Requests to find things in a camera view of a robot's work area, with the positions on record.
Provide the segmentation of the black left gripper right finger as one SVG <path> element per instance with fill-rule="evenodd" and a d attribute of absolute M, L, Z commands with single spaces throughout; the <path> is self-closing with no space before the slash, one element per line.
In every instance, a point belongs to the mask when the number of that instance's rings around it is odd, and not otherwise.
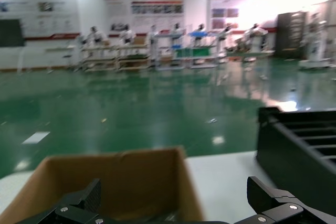
<path fill-rule="evenodd" d="M 255 176 L 247 179 L 247 201 L 256 214 L 241 224 L 335 224 L 335 216 L 307 206 L 286 190 L 268 187 Z"/>

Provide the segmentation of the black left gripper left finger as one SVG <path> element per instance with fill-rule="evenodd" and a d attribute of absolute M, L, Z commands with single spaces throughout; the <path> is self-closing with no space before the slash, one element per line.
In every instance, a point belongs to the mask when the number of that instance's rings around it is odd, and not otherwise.
<path fill-rule="evenodd" d="M 94 179 L 85 189 L 62 196 L 55 209 L 54 223 L 110 223 L 99 215 L 101 182 Z"/>

